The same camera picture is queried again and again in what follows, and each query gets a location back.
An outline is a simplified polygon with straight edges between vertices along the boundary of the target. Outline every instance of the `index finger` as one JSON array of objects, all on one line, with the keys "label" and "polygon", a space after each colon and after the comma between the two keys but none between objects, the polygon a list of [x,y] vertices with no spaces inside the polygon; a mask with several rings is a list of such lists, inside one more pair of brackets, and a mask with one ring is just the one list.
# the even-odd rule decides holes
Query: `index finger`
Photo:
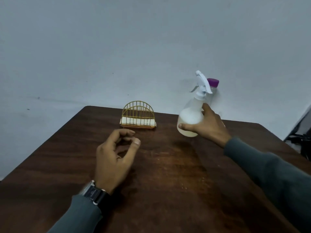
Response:
[{"label": "index finger", "polygon": [[134,136],[135,132],[130,129],[115,129],[107,138],[108,143],[116,143],[120,136]]},{"label": "index finger", "polygon": [[204,103],[202,105],[202,109],[204,110],[204,115],[214,113],[214,111],[211,109],[211,107],[207,103]]}]

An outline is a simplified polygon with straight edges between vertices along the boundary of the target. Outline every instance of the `person's left hand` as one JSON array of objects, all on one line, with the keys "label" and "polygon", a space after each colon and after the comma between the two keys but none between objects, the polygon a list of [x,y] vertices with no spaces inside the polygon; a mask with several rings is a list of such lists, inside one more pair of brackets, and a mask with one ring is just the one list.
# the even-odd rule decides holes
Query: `person's left hand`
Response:
[{"label": "person's left hand", "polygon": [[[134,162],[140,140],[134,137],[135,132],[129,129],[116,129],[96,150],[95,186],[112,195],[115,188],[126,178]],[[121,140],[132,141],[130,147],[118,146]],[[127,151],[121,158],[118,153]]]}]

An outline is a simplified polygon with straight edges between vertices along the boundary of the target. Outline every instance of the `long sleeve shirt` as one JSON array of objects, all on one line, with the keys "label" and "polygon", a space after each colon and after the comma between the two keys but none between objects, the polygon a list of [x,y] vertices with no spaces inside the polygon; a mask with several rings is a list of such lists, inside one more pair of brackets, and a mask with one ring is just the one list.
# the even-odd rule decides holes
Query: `long sleeve shirt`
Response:
[{"label": "long sleeve shirt", "polygon": [[[311,231],[311,176],[275,154],[262,153],[233,138],[224,154],[236,162],[267,198],[301,232]],[[48,233],[92,233],[102,218],[100,209],[81,195]]]}]

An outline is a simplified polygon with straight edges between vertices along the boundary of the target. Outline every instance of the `wooden table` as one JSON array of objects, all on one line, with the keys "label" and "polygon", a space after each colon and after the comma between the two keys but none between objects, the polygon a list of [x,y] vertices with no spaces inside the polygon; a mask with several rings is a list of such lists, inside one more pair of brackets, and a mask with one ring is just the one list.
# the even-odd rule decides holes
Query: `wooden table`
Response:
[{"label": "wooden table", "polygon": [[[84,107],[0,184],[0,232],[46,232],[89,182],[96,147],[119,128],[121,109]],[[296,232],[223,150],[156,113],[115,207],[98,232]],[[310,163],[255,123],[224,121],[232,135],[307,173]]]}]

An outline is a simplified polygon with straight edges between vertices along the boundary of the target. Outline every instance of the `purple cap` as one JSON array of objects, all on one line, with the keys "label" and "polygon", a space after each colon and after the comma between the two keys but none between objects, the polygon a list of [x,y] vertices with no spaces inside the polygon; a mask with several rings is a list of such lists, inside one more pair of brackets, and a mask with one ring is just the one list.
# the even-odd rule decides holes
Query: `purple cap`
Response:
[{"label": "purple cap", "polygon": [[207,80],[211,87],[214,87],[214,88],[218,87],[219,80],[214,79],[214,78],[208,78]]}]

